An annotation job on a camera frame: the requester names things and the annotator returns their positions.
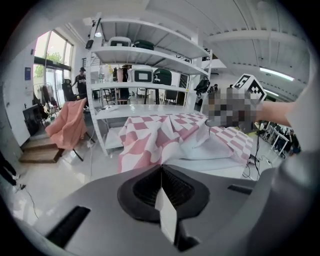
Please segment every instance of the blurred object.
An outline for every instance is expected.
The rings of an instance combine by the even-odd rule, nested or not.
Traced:
[[[209,94],[208,103],[203,106],[203,113],[208,115],[209,127],[241,127],[250,131],[256,120],[258,100],[244,89],[222,88]]]

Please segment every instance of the white metal shelf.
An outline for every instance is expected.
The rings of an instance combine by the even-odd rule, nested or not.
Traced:
[[[100,46],[92,47],[91,51],[106,64],[148,65],[185,75],[209,75],[208,72],[196,65],[156,50],[125,46]]]
[[[119,132],[122,129],[122,127],[116,127],[116,128],[110,128],[105,139],[104,148],[106,150],[115,149],[115,148],[121,148],[124,145],[121,142],[121,139],[119,137]]]
[[[187,59],[210,56],[209,52],[189,38],[157,24],[125,18],[102,18],[100,22],[106,41],[112,37],[127,37],[132,43],[136,40],[146,40],[153,43],[156,48]]]
[[[90,85],[92,90],[97,89],[108,89],[108,88],[147,88],[147,89],[162,89],[168,91],[177,91],[183,93],[196,93],[195,90],[189,90],[186,88],[181,88],[173,85],[165,85],[159,83],[150,82],[105,82],[105,83],[92,83]]]
[[[100,110],[95,117],[96,120],[109,118],[127,118],[134,116],[150,116],[150,115],[165,115],[165,114],[183,114],[183,113],[198,113],[195,110],[190,110],[184,106],[178,105],[117,105],[117,108],[109,108]]]

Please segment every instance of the pink checkered blanket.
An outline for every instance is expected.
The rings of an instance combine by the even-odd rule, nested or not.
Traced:
[[[172,159],[232,158],[245,166],[252,138],[233,127],[209,129],[206,119],[200,113],[129,117],[119,132],[124,145],[119,172]]]

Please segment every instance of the storage box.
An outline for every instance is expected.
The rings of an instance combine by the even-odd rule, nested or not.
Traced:
[[[152,83],[154,81],[153,69],[150,66],[133,66],[130,75],[132,82]]]
[[[127,46],[131,47],[131,40],[130,38],[124,36],[114,36],[111,37],[108,41],[108,46]]]

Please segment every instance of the wooden step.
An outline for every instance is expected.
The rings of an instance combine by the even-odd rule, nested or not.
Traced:
[[[64,149],[46,148],[42,150],[26,150],[19,159],[21,163],[54,164],[61,157]]]
[[[44,149],[58,149],[58,147],[51,141],[50,138],[42,138],[27,141],[22,145],[21,149],[22,151],[35,151]]]

